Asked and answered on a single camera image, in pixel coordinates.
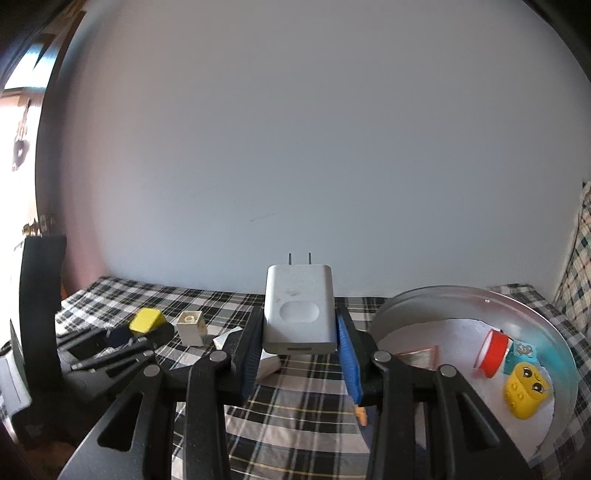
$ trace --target white lego brick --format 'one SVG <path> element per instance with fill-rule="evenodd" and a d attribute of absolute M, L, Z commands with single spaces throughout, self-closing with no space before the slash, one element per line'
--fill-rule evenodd
<path fill-rule="evenodd" d="M 203 312 L 185 310 L 178 316 L 177 331 L 184 346 L 203 346 L 203 337 L 207 335 L 207 325 Z"/>

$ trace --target white wall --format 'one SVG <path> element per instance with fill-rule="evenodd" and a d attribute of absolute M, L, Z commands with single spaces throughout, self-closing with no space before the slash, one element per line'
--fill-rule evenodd
<path fill-rule="evenodd" d="M 591 89 L 521 0 L 95 0 L 74 42 L 74 282 L 262 293 L 311 251 L 341 295 L 552 294 Z"/>

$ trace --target plaid tablecloth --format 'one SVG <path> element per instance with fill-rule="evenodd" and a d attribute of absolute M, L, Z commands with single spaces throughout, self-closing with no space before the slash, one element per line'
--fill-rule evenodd
<path fill-rule="evenodd" d="M 582 335 L 531 286 L 510 285 L 494 290 L 532 307 L 567 339 L 581 373 L 579 396 L 572 421 L 553 452 L 531 462 L 540 478 L 556 479 L 591 436 L 589 420 L 591 350 Z M 386 299 L 347 298 L 355 325 L 367 329 Z M 171 322 L 183 310 L 202 310 L 209 333 L 243 326 L 262 295 L 163 287 L 102 277 L 62 303 L 56 316 L 58 334 L 91 324 L 114 326 L 128 321 L 141 307 L 160 309 Z M 157 352 L 166 368 L 191 365 L 207 350 L 188 348 L 178 335 Z M 173 478 L 183 476 L 184 404 L 177 406 Z M 368 448 L 359 433 L 352 399 L 347 395 L 337 355 L 291 356 L 281 369 L 255 386 L 244 408 L 229 407 L 226 415 L 232 478 L 363 479 Z"/>

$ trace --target blue block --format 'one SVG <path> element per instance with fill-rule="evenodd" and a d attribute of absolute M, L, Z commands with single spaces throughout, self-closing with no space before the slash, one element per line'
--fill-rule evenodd
<path fill-rule="evenodd" d="M 505 358 L 503 373 L 505 375 L 511 375 L 515 366 L 521 362 L 528 362 L 537 367 L 540 366 L 535 345 L 513 340 L 513 345 L 511 345 L 509 353 L 507 353 L 507 357 Z"/>

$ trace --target orange object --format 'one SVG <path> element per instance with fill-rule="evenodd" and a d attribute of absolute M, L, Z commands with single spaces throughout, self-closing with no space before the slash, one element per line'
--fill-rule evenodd
<path fill-rule="evenodd" d="M 508 335 L 491 328 L 480 347 L 474 368 L 484 372 L 487 378 L 494 377 L 510 346 L 511 339 Z"/>
<path fill-rule="evenodd" d="M 368 413 L 365 410 L 365 407 L 358 407 L 355 405 L 355 415 L 357 415 L 357 420 L 362 427 L 366 427 L 368 425 Z"/>

